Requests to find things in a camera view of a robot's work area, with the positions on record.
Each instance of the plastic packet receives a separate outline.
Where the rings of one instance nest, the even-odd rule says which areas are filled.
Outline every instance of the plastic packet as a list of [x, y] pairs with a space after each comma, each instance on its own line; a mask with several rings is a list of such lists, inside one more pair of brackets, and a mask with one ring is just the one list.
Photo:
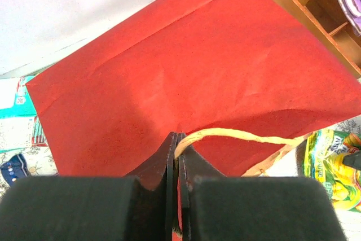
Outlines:
[[318, 180], [335, 209], [361, 212], [360, 171], [343, 164], [361, 148], [361, 135], [323, 129], [308, 139], [303, 173]]

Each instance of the black foam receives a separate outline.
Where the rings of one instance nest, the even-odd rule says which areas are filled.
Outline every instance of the black foam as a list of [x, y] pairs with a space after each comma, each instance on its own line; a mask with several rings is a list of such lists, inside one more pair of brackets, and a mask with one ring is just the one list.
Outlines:
[[157, 205], [157, 194], [144, 189], [136, 177], [20, 179], [0, 204], [0, 237], [6, 241], [164, 240], [165, 204]]
[[308, 178], [198, 178], [192, 241], [344, 241], [322, 186]]

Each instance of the jute rope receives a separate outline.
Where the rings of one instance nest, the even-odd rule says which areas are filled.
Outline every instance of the jute rope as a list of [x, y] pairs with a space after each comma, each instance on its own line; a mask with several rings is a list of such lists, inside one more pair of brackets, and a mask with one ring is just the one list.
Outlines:
[[183, 138], [175, 148], [174, 158], [175, 159], [178, 158], [189, 145], [212, 135], [219, 137], [238, 138], [238, 139], [243, 139], [245, 141], [257, 141], [262, 143], [273, 143], [273, 144], [288, 144], [293, 147], [297, 147], [305, 140], [305, 137], [298, 137], [293, 139], [279, 138], [279, 137], [260, 137], [258, 135], [254, 135], [252, 133], [248, 133], [241, 130], [226, 129], [226, 128], [209, 128], [209, 129], [199, 130]]

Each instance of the wooden shelf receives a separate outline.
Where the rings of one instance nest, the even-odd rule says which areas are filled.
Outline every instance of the wooden shelf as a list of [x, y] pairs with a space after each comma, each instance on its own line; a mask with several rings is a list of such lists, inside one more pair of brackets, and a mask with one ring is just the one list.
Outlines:
[[329, 35], [331, 37], [333, 37], [334, 35], [336, 35], [340, 30], [344, 29], [346, 26], [348, 26], [350, 23], [349, 22], [344, 22], [342, 25], [339, 25], [337, 28], [335, 28], [333, 31], [331, 31], [329, 33]]
[[356, 77], [361, 77], [361, 38], [338, 0], [274, 0], [302, 23]]

